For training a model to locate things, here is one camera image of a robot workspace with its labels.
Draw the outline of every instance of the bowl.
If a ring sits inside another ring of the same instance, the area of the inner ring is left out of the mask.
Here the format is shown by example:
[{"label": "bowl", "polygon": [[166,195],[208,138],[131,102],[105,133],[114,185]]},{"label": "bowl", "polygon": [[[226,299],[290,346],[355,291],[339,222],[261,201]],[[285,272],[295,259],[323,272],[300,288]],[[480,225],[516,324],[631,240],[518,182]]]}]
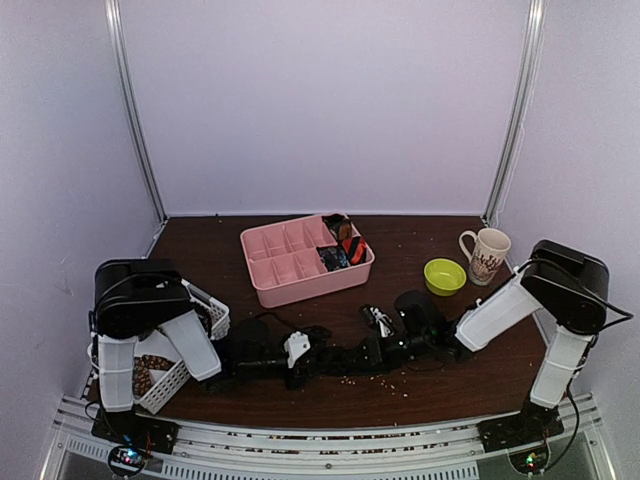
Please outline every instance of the bowl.
[{"label": "bowl", "polygon": [[436,258],[424,266],[427,288],[441,297],[450,297],[467,281],[467,274],[460,265],[447,258]]}]

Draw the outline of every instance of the dark brown tabletop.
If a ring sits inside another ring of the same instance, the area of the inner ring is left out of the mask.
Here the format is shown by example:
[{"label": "dark brown tabletop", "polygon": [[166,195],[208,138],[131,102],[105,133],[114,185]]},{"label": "dark brown tabletop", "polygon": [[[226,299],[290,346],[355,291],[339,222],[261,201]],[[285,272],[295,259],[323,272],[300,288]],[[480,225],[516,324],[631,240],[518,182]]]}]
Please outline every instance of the dark brown tabletop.
[{"label": "dark brown tabletop", "polygon": [[[369,336],[358,314],[365,303],[395,316],[393,301],[412,289],[426,290],[424,264],[446,257],[466,266],[458,247],[464,230],[478,230],[477,217],[353,216],[376,254],[362,286],[274,309],[299,326],[323,325],[338,345]],[[265,311],[251,285],[240,233],[284,217],[172,218],[153,258],[170,258],[184,278],[231,309],[232,322]],[[470,282],[453,297],[433,296],[448,319],[475,299],[489,295],[508,276],[506,266],[489,287]],[[287,329],[271,322],[274,338]],[[256,380],[224,394],[208,394],[191,380],[160,415],[229,425],[288,428],[349,428],[410,425],[518,410],[544,356],[545,345],[528,318],[491,342],[475,357],[438,369],[433,360],[412,362],[381,377],[320,377],[288,391],[282,380]]]}]

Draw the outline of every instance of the vertical metal post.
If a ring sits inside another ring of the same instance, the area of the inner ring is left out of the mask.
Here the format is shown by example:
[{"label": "vertical metal post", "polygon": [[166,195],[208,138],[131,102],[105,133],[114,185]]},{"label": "vertical metal post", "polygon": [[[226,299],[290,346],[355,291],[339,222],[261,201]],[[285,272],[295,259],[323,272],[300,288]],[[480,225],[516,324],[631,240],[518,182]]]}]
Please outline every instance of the vertical metal post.
[{"label": "vertical metal post", "polygon": [[496,172],[496,178],[489,197],[489,203],[484,213],[484,221],[488,225],[495,225],[496,216],[504,189],[507,186],[507,178],[515,157],[518,141],[518,131],[524,119],[527,103],[531,94],[531,84],[535,78],[542,39],[542,24],[544,20],[546,0],[531,0],[529,4],[529,21],[525,34],[520,75],[516,88],[516,96],[513,101],[509,128],[502,148],[500,165]]},{"label": "vertical metal post", "polygon": [[113,45],[113,52],[116,57],[118,72],[120,74],[120,86],[122,87],[122,93],[124,96],[131,138],[133,139],[136,156],[140,163],[145,186],[147,187],[147,191],[151,197],[151,202],[153,203],[158,222],[162,223],[167,220],[167,214],[162,203],[162,198],[160,197],[153,169],[151,168],[149,152],[147,151],[147,145],[144,141],[144,135],[142,134],[142,125],[140,123],[138,107],[133,94],[133,83],[131,82],[131,74],[129,72],[129,64],[127,62],[127,51],[125,48],[124,33],[122,30],[122,20],[120,18],[120,2],[119,0],[106,0],[105,5],[107,10],[109,35],[111,37],[111,44]]}]

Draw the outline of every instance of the mug handle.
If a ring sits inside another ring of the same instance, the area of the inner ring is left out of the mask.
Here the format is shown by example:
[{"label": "mug handle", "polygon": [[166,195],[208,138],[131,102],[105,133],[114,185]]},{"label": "mug handle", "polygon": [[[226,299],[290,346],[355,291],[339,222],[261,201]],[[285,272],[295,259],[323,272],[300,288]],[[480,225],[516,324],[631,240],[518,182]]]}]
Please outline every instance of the mug handle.
[{"label": "mug handle", "polygon": [[469,262],[471,262],[471,254],[469,253],[469,250],[467,250],[467,247],[464,245],[464,237],[466,235],[469,235],[470,237],[473,238],[473,244],[474,245],[478,241],[478,236],[475,234],[475,232],[472,232],[471,230],[467,230],[465,232],[462,232],[462,235],[460,235],[460,238],[458,239],[458,243],[460,244],[460,248],[462,249],[462,253],[464,253],[466,255],[467,259],[469,260]]}]

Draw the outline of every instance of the ventilation grille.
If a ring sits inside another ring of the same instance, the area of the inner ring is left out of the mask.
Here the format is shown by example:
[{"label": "ventilation grille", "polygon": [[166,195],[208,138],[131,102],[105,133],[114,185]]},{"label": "ventilation grille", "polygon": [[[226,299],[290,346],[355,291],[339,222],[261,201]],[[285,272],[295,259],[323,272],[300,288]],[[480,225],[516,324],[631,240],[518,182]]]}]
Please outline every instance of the ventilation grille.
[{"label": "ventilation grille", "polygon": [[69,440],[69,444],[67,445],[67,450],[73,453],[77,453],[78,455],[82,455],[84,457],[95,458],[96,460],[103,460],[103,461],[107,460],[107,455],[109,454],[109,451],[104,447],[101,447],[91,442],[85,442],[83,440],[80,440],[74,437],[72,437]]},{"label": "ventilation grille", "polygon": [[[263,476],[220,473],[209,469],[193,466],[171,465],[164,463],[162,474],[165,478],[176,480],[292,480],[303,479],[303,475]],[[369,475],[335,475],[334,478],[353,478],[360,480],[479,480],[478,468],[475,463],[465,463],[454,467],[433,468],[424,472],[411,474],[395,474],[388,477]]]}]

